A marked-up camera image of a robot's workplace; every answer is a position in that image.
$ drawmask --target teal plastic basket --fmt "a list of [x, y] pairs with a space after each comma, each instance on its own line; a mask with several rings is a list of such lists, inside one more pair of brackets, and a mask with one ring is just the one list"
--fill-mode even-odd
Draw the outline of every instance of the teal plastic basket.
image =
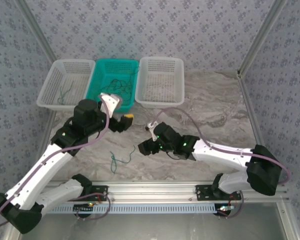
[[139, 63], [136, 60], [98, 59], [86, 98], [98, 102], [100, 93], [116, 94], [123, 100], [116, 112], [128, 112], [134, 104], [138, 71]]

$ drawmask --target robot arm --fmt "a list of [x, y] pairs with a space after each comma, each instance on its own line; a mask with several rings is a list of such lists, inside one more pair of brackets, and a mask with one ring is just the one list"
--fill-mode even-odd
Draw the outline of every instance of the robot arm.
[[[197, 136], [180, 135], [164, 122], [160, 124], [154, 122], [153, 125], [149, 123], [146, 129], [150, 131], [152, 138], [138, 145], [143, 155], [164, 151], [173, 153], [181, 160], [212, 161], [238, 170], [231, 174], [218, 174], [210, 187], [201, 190], [201, 192], [206, 191], [206, 195], [209, 196], [207, 200], [211, 200], [211, 197], [216, 200], [226, 200], [236, 191], [251, 188], [268, 196], [276, 193], [281, 168], [264, 159], [242, 155], [254, 153], [275, 160], [275, 157], [264, 146], [256, 145], [254, 149], [249, 149], [210, 143], [210, 146], [225, 150], [221, 152], [212, 149]], [[234, 155], [226, 153], [227, 151], [241, 154]]]
[[[133, 121], [133, 115], [124, 115], [120, 121], [113, 118], [113, 112], [121, 104], [121, 99], [116, 95], [101, 94], [109, 112], [109, 129], [113, 132], [127, 130]], [[65, 148], [88, 143], [88, 137], [102, 131], [106, 126], [105, 106], [101, 102], [84, 99], [74, 108], [73, 117], [69, 118], [54, 137], [51, 144], [38, 162], [30, 171], [6, 194], [0, 193], [0, 208], [4, 216], [22, 234], [32, 230], [42, 216], [58, 205], [91, 194], [91, 181], [78, 174], [59, 187], [41, 193], [48, 182], [68, 161], [70, 161], [80, 148], [60, 152], [44, 161], [51, 154]]]

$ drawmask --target mesh basket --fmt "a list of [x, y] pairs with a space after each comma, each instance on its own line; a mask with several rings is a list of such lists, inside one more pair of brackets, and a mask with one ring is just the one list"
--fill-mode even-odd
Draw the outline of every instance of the mesh basket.
[[128, 112], [134, 104], [138, 70], [136, 60], [98, 59], [86, 98], [99, 101], [100, 93], [116, 94], [122, 98], [122, 105], [116, 112]]
[[55, 111], [72, 111], [86, 98], [95, 61], [56, 60], [46, 76], [36, 104]]
[[185, 100], [184, 62], [173, 57], [143, 57], [135, 100], [145, 108], [167, 108]]

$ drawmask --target gray marble table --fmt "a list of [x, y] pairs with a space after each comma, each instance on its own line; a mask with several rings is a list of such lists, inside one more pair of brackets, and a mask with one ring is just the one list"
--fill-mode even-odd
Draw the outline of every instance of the gray marble table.
[[[180, 108], [197, 121], [202, 133], [214, 143], [238, 148], [253, 148], [256, 144], [250, 119], [240, 90], [238, 80], [226, 74], [204, 71], [185, 73], [185, 99]], [[151, 136], [145, 131], [160, 109], [143, 108], [134, 103], [130, 113], [134, 114], [132, 126], [123, 133], [110, 130], [96, 144], [83, 148], [53, 178], [67, 180], [75, 174], [83, 174], [92, 181], [109, 180], [213, 180], [218, 173], [235, 170], [214, 162], [173, 160], [164, 152], [143, 156], [137, 145]], [[57, 112], [51, 137], [72, 112]], [[158, 119], [172, 126], [181, 135], [198, 133], [192, 122], [179, 111], [161, 114]], [[111, 153], [119, 160], [129, 160], [129, 164], [117, 164], [116, 174], [110, 170]]]

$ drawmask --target wall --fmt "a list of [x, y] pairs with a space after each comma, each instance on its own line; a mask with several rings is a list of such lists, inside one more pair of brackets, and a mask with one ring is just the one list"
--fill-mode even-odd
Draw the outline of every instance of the wall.
[[26, 0], [58, 58], [183, 59], [237, 70], [273, 0]]
[[300, 0], [289, 0], [245, 76], [266, 145], [292, 172], [300, 222]]
[[0, 0], [0, 192], [36, 161], [49, 113], [36, 99], [49, 68], [14, 2]]

